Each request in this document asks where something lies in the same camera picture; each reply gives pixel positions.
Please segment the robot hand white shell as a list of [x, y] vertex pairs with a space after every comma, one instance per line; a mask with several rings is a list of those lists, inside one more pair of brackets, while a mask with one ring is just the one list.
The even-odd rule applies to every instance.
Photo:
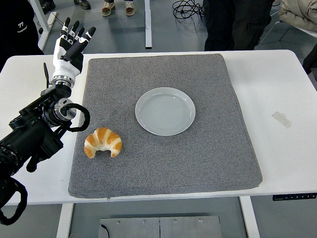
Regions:
[[78, 20], [71, 27], [69, 24], [70, 18], [68, 17], [55, 43], [53, 54], [55, 71], [53, 77], [63, 75], [75, 79], [82, 72], [83, 50], [96, 31], [96, 27], [91, 27], [88, 31], [85, 31], [83, 27], [79, 28]]

